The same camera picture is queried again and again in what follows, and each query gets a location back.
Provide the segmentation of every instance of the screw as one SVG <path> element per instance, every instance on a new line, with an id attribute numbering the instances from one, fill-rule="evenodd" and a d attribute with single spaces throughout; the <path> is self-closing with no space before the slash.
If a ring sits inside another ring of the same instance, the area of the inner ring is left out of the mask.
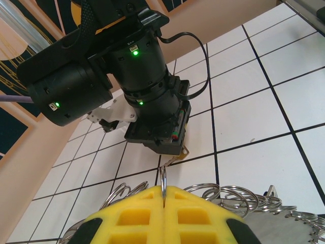
<path id="1" fill-rule="evenodd" d="M 124 16 L 122 10 L 120 10 L 120 9 L 117 9 L 117 10 L 116 10 L 116 13 L 117 13 L 117 16 L 118 16 L 119 18 L 121 18 L 121 17 Z"/>
<path id="2" fill-rule="evenodd" d="M 127 4 L 126 9 L 128 12 L 132 12 L 132 11 L 134 11 L 135 7 L 133 4 Z"/>

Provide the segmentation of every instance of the black housing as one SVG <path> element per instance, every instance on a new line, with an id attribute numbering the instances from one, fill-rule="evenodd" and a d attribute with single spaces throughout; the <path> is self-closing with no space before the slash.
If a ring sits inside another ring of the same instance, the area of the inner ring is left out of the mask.
<path id="1" fill-rule="evenodd" d="M 73 45 L 83 32 L 70 33 L 19 65 L 18 78 L 41 112 L 64 126 L 112 99 L 107 77 L 111 73 L 138 115 L 125 135 L 127 141 L 143 143 L 157 153 L 179 154 L 190 104 L 176 93 L 187 94 L 189 82 L 170 74 L 158 43 L 160 28 L 169 18 L 148 9 L 144 0 L 89 1 L 99 26 L 123 18 L 91 41 L 86 38 L 86 50 Z M 99 6 L 114 6 L 108 10 L 114 14 L 103 16 Z M 56 103 L 59 107 L 53 110 L 50 105 Z M 179 121 L 181 110 L 185 116 Z M 176 129 L 177 140 L 172 139 Z"/>

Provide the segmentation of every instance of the pile of metal rings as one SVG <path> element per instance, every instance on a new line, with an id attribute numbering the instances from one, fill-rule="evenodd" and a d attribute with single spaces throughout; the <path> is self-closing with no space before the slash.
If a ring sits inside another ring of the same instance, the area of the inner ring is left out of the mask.
<path id="1" fill-rule="evenodd" d="M 160 181 L 162 197 L 165 205 L 167 193 L 167 178 L 165 167 L 162 167 L 160 169 Z M 127 186 L 126 183 L 122 183 L 112 191 L 112 193 L 101 206 L 100 210 L 125 198 L 133 196 L 141 191 L 144 191 L 148 189 L 148 187 L 149 184 L 147 181 L 142 182 L 133 190 L 131 190 L 131 187 Z M 270 212 L 274 215 L 277 215 L 280 212 L 287 211 L 288 214 L 285 215 L 285 218 L 294 218 L 296 221 L 302 221 L 304 224 L 311 226 L 313 230 L 315 230 L 312 234 L 310 234 L 312 238 L 312 240 L 309 241 L 310 243 L 318 243 L 317 240 L 325 241 L 325 238 L 321 237 L 325 232 L 325 219 L 313 213 L 296 211 L 296 206 L 283 206 L 281 199 L 277 197 L 275 189 L 273 191 L 269 190 L 268 193 L 264 196 L 255 194 L 243 187 L 221 187 L 213 183 L 193 185 L 185 188 L 184 190 L 188 192 L 194 192 L 202 189 L 206 189 L 201 196 L 203 199 L 219 205 L 231 212 L 234 212 L 242 218 L 248 216 L 252 212 Z M 73 225 L 65 233 L 63 238 L 59 240 L 59 243 L 67 244 L 79 226 L 83 223 L 83 221 L 84 220 Z"/>

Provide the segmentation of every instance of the white tile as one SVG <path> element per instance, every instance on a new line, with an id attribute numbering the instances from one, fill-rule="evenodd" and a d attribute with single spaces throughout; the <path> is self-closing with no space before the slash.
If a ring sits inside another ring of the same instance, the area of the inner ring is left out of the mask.
<path id="1" fill-rule="evenodd" d="M 210 58 L 211 77 L 233 69 L 255 58 L 255 54 L 247 40 L 238 43 Z"/>
<path id="2" fill-rule="evenodd" d="M 66 144 L 66 146 L 64 147 L 64 149 L 62 150 L 62 152 L 61 152 L 60 156 L 58 157 L 58 159 L 56 160 L 54 166 L 71 161 L 74 158 L 84 137 L 85 136 L 81 136 L 81 137 L 78 137 L 77 139 L 69 141 Z"/>
<path id="3" fill-rule="evenodd" d="M 125 144 L 126 142 L 101 150 L 97 153 L 87 175 L 85 186 L 115 178 Z"/>
<path id="4" fill-rule="evenodd" d="M 112 95 L 113 95 L 113 99 L 111 99 L 111 100 L 109 100 L 108 102 L 104 103 L 101 107 L 102 107 L 102 108 L 108 108 L 108 107 L 110 107 L 110 106 L 112 105 L 114 99 L 117 98 L 118 96 L 122 95 L 122 94 L 123 94 L 122 89 L 119 89 L 119 90 L 113 92 L 113 93 L 112 93 Z"/>
<path id="5" fill-rule="evenodd" d="M 192 52 L 189 52 L 185 54 L 184 56 L 181 56 L 176 61 L 176 68 L 175 73 L 178 73 L 194 64 L 197 64 L 198 62 L 204 60 L 204 53 L 201 47 L 198 47 L 197 49 L 193 50 Z"/>
<path id="6" fill-rule="evenodd" d="M 251 37 L 291 16 L 295 15 L 285 4 L 267 11 L 266 13 L 252 19 L 251 21 L 244 24 L 248 35 Z"/>
<path id="7" fill-rule="evenodd" d="M 211 80 L 213 107 L 268 87 L 265 75 L 257 60 Z"/>
<path id="8" fill-rule="evenodd" d="M 112 184 L 113 182 L 107 182 L 81 189 L 61 237 L 63 237 L 65 232 L 75 223 L 99 210 L 106 198 L 110 195 Z"/>
<path id="9" fill-rule="evenodd" d="M 201 183 L 216 183 L 214 156 L 167 167 L 167 185 L 181 189 Z"/>
<path id="10" fill-rule="evenodd" d="M 325 127 L 297 133 L 298 139 L 307 155 L 308 161 L 313 168 L 315 175 L 325 190 Z"/>
<path id="11" fill-rule="evenodd" d="M 57 192 L 81 187 L 94 157 L 95 153 L 73 160 Z"/>
<path id="12" fill-rule="evenodd" d="M 94 130 L 96 130 L 96 129 L 98 129 L 98 128 L 101 128 L 101 127 L 102 127 L 102 126 L 101 126 L 100 123 L 91 123 L 91 126 L 90 126 L 90 128 L 89 128 L 89 132 L 94 131 Z"/>
<path id="13" fill-rule="evenodd" d="M 169 73 L 174 74 L 175 60 L 167 64 Z"/>
<path id="14" fill-rule="evenodd" d="M 126 183 L 127 186 L 130 186 L 131 189 L 134 189 L 136 186 L 138 186 L 140 183 L 144 181 L 148 182 L 149 187 L 153 187 L 156 181 L 156 175 L 157 175 L 157 171 L 152 170 L 142 174 L 125 177 L 122 179 L 117 179 L 114 183 L 113 189 L 117 188 L 122 183 Z"/>
<path id="15" fill-rule="evenodd" d="M 181 80 L 189 80 L 191 86 L 207 80 L 207 64 L 204 61 L 199 62 L 192 67 L 176 74 Z"/>
<path id="16" fill-rule="evenodd" d="M 325 38 L 315 33 L 261 57 L 272 84 L 325 66 Z"/>
<path id="17" fill-rule="evenodd" d="M 246 39 L 245 32 L 242 26 L 239 26 L 230 32 L 208 42 L 209 56 L 225 50 Z"/>
<path id="18" fill-rule="evenodd" d="M 325 122 L 324 80 L 322 69 L 274 87 L 295 130 Z"/>
<path id="19" fill-rule="evenodd" d="M 197 85 L 193 88 L 190 88 L 188 90 L 187 94 L 188 95 L 194 94 L 195 92 L 200 90 L 203 86 L 204 86 L 204 83 Z M 210 88 L 209 88 L 209 86 L 207 86 L 207 88 L 204 90 L 204 92 L 202 94 L 200 94 L 198 97 L 191 99 L 190 104 L 192 107 L 190 116 L 195 115 L 197 113 L 201 113 L 207 109 L 210 109 L 211 104 L 210 104 Z"/>
<path id="20" fill-rule="evenodd" d="M 86 134 L 87 131 L 89 130 L 91 124 L 92 124 L 92 122 L 89 121 L 88 119 L 84 119 L 84 120 L 80 121 L 69 140 L 75 139 L 78 136 L 82 136 L 82 135 Z"/>
<path id="21" fill-rule="evenodd" d="M 214 152 L 210 111 L 189 118 L 184 145 L 189 150 L 186 160 Z M 171 156 L 162 155 L 160 165 L 170 158 Z"/>
<path id="22" fill-rule="evenodd" d="M 142 144 L 128 143 L 117 177 L 158 167 L 159 155 Z"/>
<path id="23" fill-rule="evenodd" d="M 122 141 L 125 141 L 124 135 L 126 133 L 126 130 L 127 130 L 127 127 L 122 127 L 120 129 L 106 133 L 104 136 L 103 142 L 100 146 L 100 149 L 115 145 L 116 143 L 120 143 Z"/>
<path id="24" fill-rule="evenodd" d="M 270 90 L 214 109 L 218 151 L 289 132 Z"/>
<path id="25" fill-rule="evenodd" d="M 97 151 L 104 134 L 105 132 L 103 130 L 95 130 L 88 133 L 76 154 L 76 158 Z"/>
<path id="26" fill-rule="evenodd" d="M 53 195 L 63 179 L 69 165 L 70 163 L 66 163 L 52 168 L 34 196 L 34 199 Z"/>
<path id="27" fill-rule="evenodd" d="M 251 41 L 259 56 L 283 47 L 316 32 L 305 20 L 296 15 L 281 24 L 257 34 Z"/>
<path id="28" fill-rule="evenodd" d="M 53 197 L 31 240 L 57 238 L 68 218 L 79 190 Z"/>
<path id="29" fill-rule="evenodd" d="M 218 154 L 218 169 L 221 186 L 241 186 L 262 195 L 274 185 L 283 205 L 325 211 L 292 136 Z"/>
<path id="30" fill-rule="evenodd" d="M 7 242 L 29 240 L 50 200 L 51 197 L 32 201 Z"/>

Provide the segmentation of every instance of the black cable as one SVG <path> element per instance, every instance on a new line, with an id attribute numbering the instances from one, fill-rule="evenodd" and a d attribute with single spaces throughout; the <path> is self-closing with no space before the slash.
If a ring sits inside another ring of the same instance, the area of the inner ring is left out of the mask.
<path id="1" fill-rule="evenodd" d="M 88 0 L 81 2 L 81 24 L 77 39 L 66 47 L 72 50 L 73 55 L 83 55 L 90 47 L 97 31 L 97 20 Z"/>
<path id="2" fill-rule="evenodd" d="M 194 35 L 194 34 L 192 34 L 190 32 L 181 32 L 181 33 L 178 33 L 178 34 L 176 34 L 173 37 L 170 37 L 168 39 L 165 39 L 165 38 L 162 38 L 162 37 L 159 37 L 159 39 L 161 40 L 161 42 L 168 44 L 168 43 L 171 43 L 171 42 L 173 42 L 173 41 L 175 41 L 178 38 L 183 37 L 183 36 L 191 36 L 191 37 L 195 38 L 199 42 L 199 44 L 200 44 L 200 46 L 201 46 L 201 48 L 203 50 L 206 63 L 207 63 L 207 73 L 208 73 L 207 81 L 205 82 L 205 84 L 203 85 L 203 87 L 200 90 L 198 90 L 197 92 L 195 92 L 195 93 L 193 93 L 191 95 L 187 95 L 187 96 L 184 96 L 184 95 L 182 95 L 182 94 L 180 94 L 178 92 L 175 93 L 176 96 L 181 100 L 190 100 L 190 99 L 196 98 L 198 95 L 202 94 L 204 92 L 204 90 L 207 88 L 209 82 L 211 81 L 209 57 L 208 57 L 207 52 L 206 52 L 206 50 L 205 50 L 205 48 L 203 46 L 203 43 L 201 42 L 201 40 L 196 35 Z"/>

